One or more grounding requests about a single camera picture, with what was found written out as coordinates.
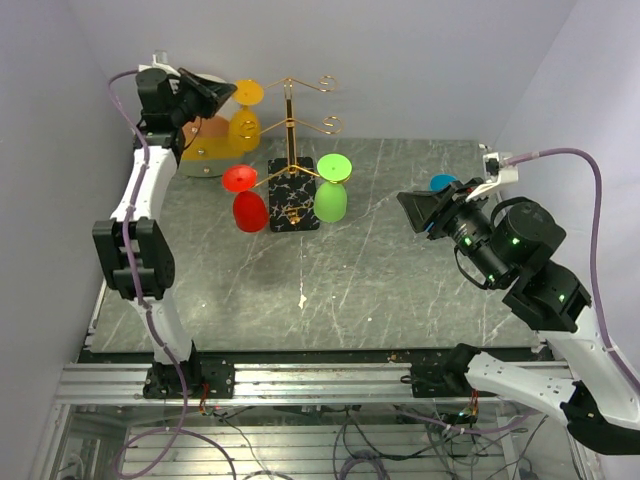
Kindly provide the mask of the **red plastic wine glass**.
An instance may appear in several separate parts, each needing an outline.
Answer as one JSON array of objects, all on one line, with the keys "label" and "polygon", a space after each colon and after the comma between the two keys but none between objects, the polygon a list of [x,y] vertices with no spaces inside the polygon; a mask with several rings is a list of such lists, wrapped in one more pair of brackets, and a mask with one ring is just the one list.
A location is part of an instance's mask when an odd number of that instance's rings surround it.
[{"label": "red plastic wine glass", "polygon": [[232,212],[236,226],[245,233],[259,232],[269,221],[264,200],[253,191],[256,184],[257,171],[245,164],[230,167],[222,176],[223,187],[235,194]]}]

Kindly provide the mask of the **orange plastic wine glass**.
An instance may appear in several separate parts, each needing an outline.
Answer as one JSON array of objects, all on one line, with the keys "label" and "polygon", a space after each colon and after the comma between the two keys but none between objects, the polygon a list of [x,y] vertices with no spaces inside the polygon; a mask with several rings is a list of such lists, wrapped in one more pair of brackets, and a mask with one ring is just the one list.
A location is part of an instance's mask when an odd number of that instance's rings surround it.
[{"label": "orange plastic wine glass", "polygon": [[255,80],[242,79],[236,82],[232,99],[238,105],[238,110],[231,117],[228,130],[228,141],[235,150],[247,153],[258,147],[262,128],[252,108],[263,98],[264,89]]}]

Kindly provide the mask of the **blue plastic wine glass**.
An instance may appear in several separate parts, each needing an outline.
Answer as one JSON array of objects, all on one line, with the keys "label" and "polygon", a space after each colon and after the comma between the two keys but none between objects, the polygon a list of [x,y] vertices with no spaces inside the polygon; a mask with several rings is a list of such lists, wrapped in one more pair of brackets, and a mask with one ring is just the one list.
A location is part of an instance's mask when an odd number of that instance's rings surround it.
[{"label": "blue plastic wine glass", "polygon": [[431,178],[429,189],[433,192],[439,192],[447,188],[451,182],[456,180],[457,178],[450,174],[437,174]]}]

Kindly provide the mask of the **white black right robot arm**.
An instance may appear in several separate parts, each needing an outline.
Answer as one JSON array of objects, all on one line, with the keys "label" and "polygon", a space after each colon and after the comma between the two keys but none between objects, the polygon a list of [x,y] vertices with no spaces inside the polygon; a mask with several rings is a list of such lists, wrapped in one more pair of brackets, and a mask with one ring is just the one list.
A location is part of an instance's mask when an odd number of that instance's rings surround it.
[{"label": "white black right robot arm", "polygon": [[573,379],[557,379],[457,345],[440,375],[459,396],[469,389],[497,394],[557,420],[580,444],[609,456],[639,452],[639,394],[604,343],[595,297],[552,256],[566,237],[538,203],[516,197],[482,210],[477,178],[439,192],[400,192],[412,229],[430,240],[450,238],[483,275],[482,290],[502,290],[504,304],[568,363]]}]

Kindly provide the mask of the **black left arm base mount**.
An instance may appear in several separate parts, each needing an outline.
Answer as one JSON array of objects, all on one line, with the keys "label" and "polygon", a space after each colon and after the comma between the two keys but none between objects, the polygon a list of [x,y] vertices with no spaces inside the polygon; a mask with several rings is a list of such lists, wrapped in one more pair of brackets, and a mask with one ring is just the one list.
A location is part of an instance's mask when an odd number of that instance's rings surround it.
[{"label": "black left arm base mount", "polygon": [[[222,358],[203,358],[199,362],[185,361],[180,369],[186,381],[189,398],[230,399],[234,394],[234,365]],[[181,399],[182,383],[173,364],[153,362],[147,371],[142,395],[145,399]]]}]

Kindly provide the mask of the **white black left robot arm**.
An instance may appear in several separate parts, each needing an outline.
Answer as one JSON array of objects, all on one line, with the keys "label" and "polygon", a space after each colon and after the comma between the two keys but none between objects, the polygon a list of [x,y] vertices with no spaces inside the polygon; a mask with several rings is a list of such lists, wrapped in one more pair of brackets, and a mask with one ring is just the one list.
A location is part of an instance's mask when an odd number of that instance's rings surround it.
[{"label": "white black left robot arm", "polygon": [[133,133],[133,167],[118,206],[95,222],[92,238],[107,287],[141,318],[152,343],[147,398],[230,398],[231,364],[205,363],[183,326],[173,298],[176,266],[158,219],[186,147],[184,126],[210,119],[236,86],[184,68],[131,70],[141,103]]}]

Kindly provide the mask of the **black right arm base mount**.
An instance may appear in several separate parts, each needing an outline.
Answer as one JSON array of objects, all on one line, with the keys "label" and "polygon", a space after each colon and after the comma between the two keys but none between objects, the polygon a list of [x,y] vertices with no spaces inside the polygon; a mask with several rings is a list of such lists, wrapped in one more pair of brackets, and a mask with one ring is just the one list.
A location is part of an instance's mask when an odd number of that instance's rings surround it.
[{"label": "black right arm base mount", "polygon": [[472,387],[465,377],[469,363],[480,353],[499,348],[478,348],[459,343],[452,348],[396,349],[395,359],[410,364],[400,382],[409,385],[414,398],[469,397]]}]

